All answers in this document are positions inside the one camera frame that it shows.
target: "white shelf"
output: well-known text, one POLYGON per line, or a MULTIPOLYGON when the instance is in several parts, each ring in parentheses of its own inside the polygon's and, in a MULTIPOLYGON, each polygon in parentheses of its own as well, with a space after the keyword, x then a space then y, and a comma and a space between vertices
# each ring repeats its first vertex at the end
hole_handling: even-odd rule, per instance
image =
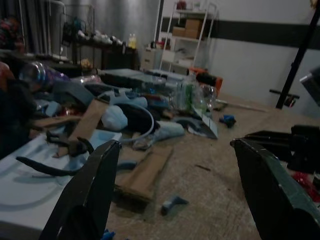
POLYGON ((165 62, 165 63, 171 64, 172 66, 177 66, 177 67, 181 67, 181 68, 185 68, 185 69, 188 69, 188 68, 192 67, 191 65, 189 65, 189 66, 182 65, 182 64, 179 64, 179 63, 174 62, 174 61, 167 61, 167 60, 162 60, 162 61, 165 62))
POLYGON ((188 42, 195 42, 197 43, 199 39, 196 38, 189 38, 189 37, 184 37, 184 36, 172 36, 173 39, 178 39, 178 40, 183 40, 183 41, 188 41, 188 42))

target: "white tube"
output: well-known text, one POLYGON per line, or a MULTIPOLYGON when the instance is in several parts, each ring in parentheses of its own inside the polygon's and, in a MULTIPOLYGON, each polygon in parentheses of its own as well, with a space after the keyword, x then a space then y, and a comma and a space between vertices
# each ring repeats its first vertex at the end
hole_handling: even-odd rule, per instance
POLYGON ((143 111, 145 111, 145 112, 150 116, 150 118, 151 118, 151 127, 150 127, 150 129, 149 129, 147 132, 145 132, 144 134, 142 134, 142 135, 140 135, 140 136, 138 136, 138 137, 136 137, 136 138, 120 139, 120 142, 121 142, 121 143, 130 143, 130 142, 134 142, 134 141, 143 139, 143 138, 145 138, 146 136, 148 136, 148 135, 152 132, 152 130, 154 129, 154 126, 155 126, 155 120, 154 120, 154 117, 152 116, 152 114, 151 114, 147 109, 145 109, 145 108, 142 107, 142 106, 135 105, 135 104, 132 104, 132 103, 122 103, 122 104, 132 105, 132 106, 134 106, 134 107, 137 107, 137 108, 142 109, 143 111))

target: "cardboard box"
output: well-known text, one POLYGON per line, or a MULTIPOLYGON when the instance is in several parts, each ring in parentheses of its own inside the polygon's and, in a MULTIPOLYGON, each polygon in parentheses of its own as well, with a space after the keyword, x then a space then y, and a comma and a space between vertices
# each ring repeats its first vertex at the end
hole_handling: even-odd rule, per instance
POLYGON ((185 30, 201 31, 203 20, 201 19, 187 19, 185 23, 185 30))
POLYGON ((184 27, 174 26, 172 30, 172 36, 184 37, 186 29, 184 27))
POLYGON ((198 30, 185 30, 184 36, 190 39, 198 39, 200 36, 200 31, 198 30))

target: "clear plastic bottle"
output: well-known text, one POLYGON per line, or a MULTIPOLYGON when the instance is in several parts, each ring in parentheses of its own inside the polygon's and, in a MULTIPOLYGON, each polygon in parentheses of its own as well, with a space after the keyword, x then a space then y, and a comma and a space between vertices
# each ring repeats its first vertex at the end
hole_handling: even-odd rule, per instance
POLYGON ((53 86, 54 82, 70 81, 67 75, 38 61, 26 64, 20 71, 19 79, 27 82, 32 92, 46 90, 53 86))
POLYGON ((170 105, 178 111, 191 111, 192 106, 206 112, 207 102, 203 90, 196 80, 196 73, 190 71, 188 77, 179 82, 176 90, 169 97, 170 105))

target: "gray wall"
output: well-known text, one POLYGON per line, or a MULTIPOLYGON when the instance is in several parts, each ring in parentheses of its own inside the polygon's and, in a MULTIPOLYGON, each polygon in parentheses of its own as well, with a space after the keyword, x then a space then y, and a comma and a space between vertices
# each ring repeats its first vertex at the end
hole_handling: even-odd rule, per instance
MULTIPOLYGON (((130 34, 135 34, 137 38, 137 48, 141 55, 143 46, 154 39, 156 31, 156 22, 158 18, 158 6, 160 0, 62 0, 67 4, 91 4, 95 7, 95 29, 115 36, 128 42, 130 34)), ((59 53, 59 13, 61 7, 54 8, 51 26, 52 36, 54 38, 53 48, 55 53, 59 53)), ((86 20, 88 9, 85 7, 67 7, 66 13, 86 20)), ((95 51, 96 67, 100 66, 101 52, 95 51)), ((68 50, 68 57, 71 59, 71 51, 68 50)), ((92 60, 92 48, 84 47, 82 49, 82 58, 92 60)))

